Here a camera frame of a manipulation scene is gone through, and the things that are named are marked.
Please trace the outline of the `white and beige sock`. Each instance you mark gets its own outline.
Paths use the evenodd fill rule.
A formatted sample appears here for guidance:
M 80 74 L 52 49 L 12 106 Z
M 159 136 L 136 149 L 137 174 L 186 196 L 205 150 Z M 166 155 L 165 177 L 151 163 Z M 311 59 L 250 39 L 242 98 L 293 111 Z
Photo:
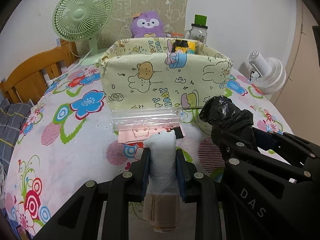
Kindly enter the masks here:
M 180 192 L 176 176 L 175 131 L 163 131 L 144 142 L 150 150 L 149 183 L 143 218 L 155 232 L 171 232 L 180 220 Z

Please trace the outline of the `clear zip plastic bag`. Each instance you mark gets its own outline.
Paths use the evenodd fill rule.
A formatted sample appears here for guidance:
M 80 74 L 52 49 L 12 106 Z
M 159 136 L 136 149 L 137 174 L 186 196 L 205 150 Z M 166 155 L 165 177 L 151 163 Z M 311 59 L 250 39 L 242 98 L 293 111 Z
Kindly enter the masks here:
M 144 127 L 174 127 L 181 121 L 180 112 L 172 108 L 118 111 L 112 115 L 112 125 L 116 131 Z

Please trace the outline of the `black plastic bag bundle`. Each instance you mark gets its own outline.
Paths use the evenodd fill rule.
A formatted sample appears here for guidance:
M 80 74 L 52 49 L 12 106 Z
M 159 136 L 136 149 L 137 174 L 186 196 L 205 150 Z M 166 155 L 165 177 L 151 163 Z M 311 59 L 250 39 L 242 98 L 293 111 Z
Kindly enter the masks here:
M 239 137 L 251 136 L 253 114 L 247 110 L 241 110 L 230 98 L 226 96 L 214 96 L 209 99 L 199 114 L 200 119 L 212 125 L 212 128 L 220 128 Z

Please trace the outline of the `yellow cartoon tissue pack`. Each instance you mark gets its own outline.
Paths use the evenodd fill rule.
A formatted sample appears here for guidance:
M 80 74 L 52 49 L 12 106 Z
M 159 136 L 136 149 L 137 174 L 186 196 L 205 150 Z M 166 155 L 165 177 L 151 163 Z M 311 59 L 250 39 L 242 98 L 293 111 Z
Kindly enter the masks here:
M 195 54 L 196 41 L 176 39 L 172 45 L 173 53 Z

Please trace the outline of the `pink wet wipes pack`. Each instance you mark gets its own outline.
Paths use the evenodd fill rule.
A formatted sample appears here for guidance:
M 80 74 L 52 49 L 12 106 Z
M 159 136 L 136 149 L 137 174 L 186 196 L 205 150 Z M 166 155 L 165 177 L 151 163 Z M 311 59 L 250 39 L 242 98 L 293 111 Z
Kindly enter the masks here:
M 118 132 L 118 142 L 122 144 L 142 142 L 152 135 L 161 133 L 163 131 L 175 131 L 176 139 L 183 139 L 185 136 L 185 133 L 180 126 L 133 126 L 129 129 Z

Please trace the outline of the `beige door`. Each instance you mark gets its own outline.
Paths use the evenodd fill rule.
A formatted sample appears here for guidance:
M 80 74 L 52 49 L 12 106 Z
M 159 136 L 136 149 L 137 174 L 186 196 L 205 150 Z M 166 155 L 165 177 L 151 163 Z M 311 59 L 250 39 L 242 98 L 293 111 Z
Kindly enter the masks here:
M 317 22 L 301 0 L 296 0 L 296 6 L 287 80 L 271 102 L 296 135 L 319 144 L 319 61 L 312 29 Z

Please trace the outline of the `yellow cartoon fabric storage box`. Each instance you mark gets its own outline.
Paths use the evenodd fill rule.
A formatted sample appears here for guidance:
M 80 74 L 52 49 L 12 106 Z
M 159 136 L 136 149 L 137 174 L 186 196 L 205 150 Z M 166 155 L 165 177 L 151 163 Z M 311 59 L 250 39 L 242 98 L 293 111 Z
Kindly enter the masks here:
M 101 83 L 113 111 L 202 108 L 223 95 L 233 62 L 199 41 L 164 37 L 123 39 L 99 60 Z

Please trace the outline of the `white standing fan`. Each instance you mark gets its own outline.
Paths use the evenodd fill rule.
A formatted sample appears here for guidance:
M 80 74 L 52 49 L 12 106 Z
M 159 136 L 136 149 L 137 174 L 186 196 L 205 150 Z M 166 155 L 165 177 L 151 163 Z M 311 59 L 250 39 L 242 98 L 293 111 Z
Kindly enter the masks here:
M 255 50 L 249 54 L 248 62 L 253 69 L 249 78 L 250 83 L 263 95 L 272 95 L 283 87 L 286 71 L 278 58 L 263 57 Z

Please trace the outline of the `orange small scissors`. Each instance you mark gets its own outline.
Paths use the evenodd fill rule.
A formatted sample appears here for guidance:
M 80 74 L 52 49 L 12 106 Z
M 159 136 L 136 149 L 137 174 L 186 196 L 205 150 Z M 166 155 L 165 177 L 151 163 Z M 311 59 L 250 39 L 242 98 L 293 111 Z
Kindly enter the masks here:
M 174 36 L 183 37 L 184 34 L 180 34 L 180 33 L 166 33 L 166 36 L 167 36 L 167 37 L 174 37 Z

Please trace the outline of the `grey plaid pillow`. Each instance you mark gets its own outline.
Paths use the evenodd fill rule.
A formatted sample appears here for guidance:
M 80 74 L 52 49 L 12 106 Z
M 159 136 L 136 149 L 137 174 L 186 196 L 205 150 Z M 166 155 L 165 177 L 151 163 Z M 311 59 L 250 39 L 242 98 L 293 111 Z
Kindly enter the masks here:
M 10 103 L 6 98 L 1 101 L 0 158 L 6 173 L 9 169 L 18 135 L 30 115 L 32 107 L 33 104 L 30 101 L 28 103 Z

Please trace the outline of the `wooden bed headboard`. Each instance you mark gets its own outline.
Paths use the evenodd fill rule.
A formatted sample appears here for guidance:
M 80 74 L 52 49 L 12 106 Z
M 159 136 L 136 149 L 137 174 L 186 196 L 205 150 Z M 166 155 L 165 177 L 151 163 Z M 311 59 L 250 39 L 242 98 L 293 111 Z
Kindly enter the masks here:
M 76 61 L 76 44 L 60 40 L 61 45 L 25 60 L 1 81 L 1 93 L 10 103 L 37 104 L 48 86 L 44 75 L 52 80 L 59 77 L 62 66 L 69 67 Z

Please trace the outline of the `purple plush bunny toy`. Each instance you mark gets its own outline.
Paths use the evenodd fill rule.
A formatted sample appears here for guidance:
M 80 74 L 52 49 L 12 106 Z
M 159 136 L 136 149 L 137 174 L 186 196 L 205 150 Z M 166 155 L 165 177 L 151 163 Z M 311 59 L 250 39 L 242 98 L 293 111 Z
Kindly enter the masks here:
M 155 11 L 137 14 L 131 24 L 133 38 L 165 37 L 164 23 Z

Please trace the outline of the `green cup on jar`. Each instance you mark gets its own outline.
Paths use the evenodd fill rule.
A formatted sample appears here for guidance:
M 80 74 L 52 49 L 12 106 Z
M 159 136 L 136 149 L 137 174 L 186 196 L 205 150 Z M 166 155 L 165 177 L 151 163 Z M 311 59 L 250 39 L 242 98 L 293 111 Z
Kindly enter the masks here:
M 195 25 L 206 26 L 206 23 L 207 23 L 207 16 L 195 15 L 195 17 L 194 17 L 194 24 Z

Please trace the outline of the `green cartoon puzzle board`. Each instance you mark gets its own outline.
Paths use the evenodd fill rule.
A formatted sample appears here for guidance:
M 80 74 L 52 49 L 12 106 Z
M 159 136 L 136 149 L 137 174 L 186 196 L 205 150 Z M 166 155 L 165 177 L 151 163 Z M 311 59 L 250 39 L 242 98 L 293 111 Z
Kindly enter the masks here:
M 108 49 L 114 42 L 131 38 L 131 24 L 138 13 L 156 12 L 166 33 L 181 34 L 185 30 L 188 0 L 112 0 L 112 13 L 97 35 L 98 49 Z

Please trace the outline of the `green desk fan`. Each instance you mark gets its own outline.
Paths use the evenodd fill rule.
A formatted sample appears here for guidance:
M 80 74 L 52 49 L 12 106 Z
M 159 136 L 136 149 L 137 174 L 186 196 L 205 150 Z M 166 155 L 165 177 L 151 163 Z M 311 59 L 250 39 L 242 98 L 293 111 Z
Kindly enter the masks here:
M 82 66 L 98 63 L 103 54 L 98 40 L 111 12 L 112 0 L 60 0 L 55 7 L 52 25 L 56 34 L 68 42 L 89 42 L 89 52 L 80 57 Z

